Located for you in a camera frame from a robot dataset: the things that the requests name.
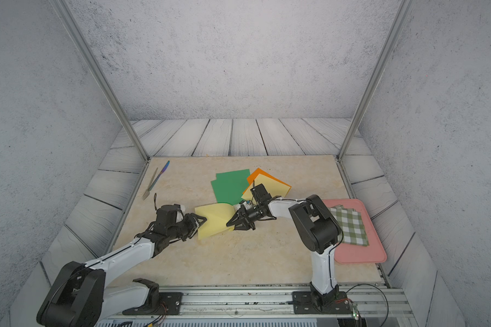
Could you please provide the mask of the yellow paper sheet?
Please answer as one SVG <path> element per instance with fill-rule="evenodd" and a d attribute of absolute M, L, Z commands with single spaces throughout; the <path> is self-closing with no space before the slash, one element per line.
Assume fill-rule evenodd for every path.
<path fill-rule="evenodd" d="M 236 213 L 235 207 L 226 203 L 208 204 L 196 207 L 194 212 L 207 221 L 198 230 L 199 240 L 212 237 L 222 232 L 233 231 L 234 226 L 226 224 Z"/>
<path fill-rule="evenodd" d="M 243 200 L 252 200 L 253 195 L 252 195 L 251 189 L 253 187 L 257 187 L 259 185 L 263 185 L 264 188 L 266 189 L 267 193 L 269 193 L 272 197 L 275 197 L 275 196 L 285 197 L 292 188 L 292 187 L 288 187 L 284 184 L 281 184 L 277 181 L 274 181 L 268 177 L 265 177 L 263 175 L 259 175 L 253 181 L 253 183 L 248 186 L 248 188 L 242 194 L 241 198 Z"/>

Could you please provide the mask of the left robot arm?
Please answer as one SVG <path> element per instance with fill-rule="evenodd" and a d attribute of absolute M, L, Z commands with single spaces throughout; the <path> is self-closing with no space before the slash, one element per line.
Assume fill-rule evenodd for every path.
<path fill-rule="evenodd" d="M 117 313 L 154 315 L 168 311 L 160 286 L 138 278 L 124 287 L 111 283 L 142 262 L 158 256 L 169 245 L 196 235 L 207 218 L 184 213 L 179 204 L 163 205 L 156 218 L 127 245 L 99 258 L 64 265 L 37 313 L 42 326 L 94 326 Z"/>

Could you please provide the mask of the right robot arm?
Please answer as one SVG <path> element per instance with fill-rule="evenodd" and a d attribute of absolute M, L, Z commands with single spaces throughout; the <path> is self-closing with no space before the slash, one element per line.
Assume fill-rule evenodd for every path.
<path fill-rule="evenodd" d="M 226 223 L 235 230 L 254 230 L 264 218 L 292 219 L 305 247 L 312 252 L 311 290 L 316 295 L 338 297 L 334 254 L 343 241 L 343 231 L 321 198 L 312 194 L 301 200 L 271 196 L 264 185 L 251 189 L 252 200 L 244 200 Z"/>

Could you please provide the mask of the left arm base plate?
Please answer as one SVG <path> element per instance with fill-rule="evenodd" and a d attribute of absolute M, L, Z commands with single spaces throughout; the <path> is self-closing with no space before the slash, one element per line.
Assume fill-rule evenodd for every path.
<path fill-rule="evenodd" d="M 150 292 L 143 305 L 122 312 L 123 316 L 178 316 L 182 292 Z"/>

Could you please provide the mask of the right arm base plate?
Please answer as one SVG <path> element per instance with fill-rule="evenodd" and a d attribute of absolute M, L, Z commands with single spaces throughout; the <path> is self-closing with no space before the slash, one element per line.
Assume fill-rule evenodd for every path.
<path fill-rule="evenodd" d="M 353 313 L 346 292 L 293 292 L 292 305 L 295 314 L 351 315 Z"/>

